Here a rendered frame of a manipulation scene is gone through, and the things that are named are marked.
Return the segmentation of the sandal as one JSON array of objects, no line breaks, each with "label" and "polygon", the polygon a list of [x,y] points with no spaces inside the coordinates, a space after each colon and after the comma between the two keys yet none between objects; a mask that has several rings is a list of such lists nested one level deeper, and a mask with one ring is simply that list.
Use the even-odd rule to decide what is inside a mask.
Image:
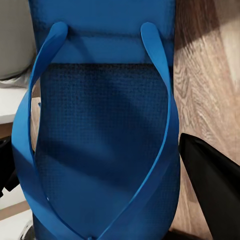
[{"label": "sandal", "polygon": [[181,184],[177,0],[28,3],[37,58],[11,146],[36,240],[163,240]]}]

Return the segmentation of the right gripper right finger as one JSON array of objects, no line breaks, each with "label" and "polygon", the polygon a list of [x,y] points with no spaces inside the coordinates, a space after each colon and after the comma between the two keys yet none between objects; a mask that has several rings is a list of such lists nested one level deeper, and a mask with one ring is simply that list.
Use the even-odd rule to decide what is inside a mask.
[{"label": "right gripper right finger", "polygon": [[178,151],[213,240],[240,240],[240,166],[186,133]]}]

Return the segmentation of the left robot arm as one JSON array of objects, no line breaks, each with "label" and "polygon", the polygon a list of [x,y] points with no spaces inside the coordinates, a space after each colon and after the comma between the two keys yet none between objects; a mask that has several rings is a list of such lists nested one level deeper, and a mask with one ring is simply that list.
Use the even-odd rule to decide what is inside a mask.
[{"label": "left robot arm", "polygon": [[[16,168],[13,172],[13,174],[11,175],[10,179],[8,180],[7,184],[5,185],[5,188],[11,192],[14,188],[16,188],[18,185],[20,184],[18,175],[17,175],[17,171]],[[3,197],[4,194],[3,192],[0,193],[0,198]]]}]

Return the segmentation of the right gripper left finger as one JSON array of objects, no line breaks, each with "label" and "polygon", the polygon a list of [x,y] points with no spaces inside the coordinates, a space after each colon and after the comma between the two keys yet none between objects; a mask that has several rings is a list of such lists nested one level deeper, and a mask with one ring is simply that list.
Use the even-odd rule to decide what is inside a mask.
[{"label": "right gripper left finger", "polygon": [[15,169],[12,136],[0,138],[0,193],[5,188]]}]

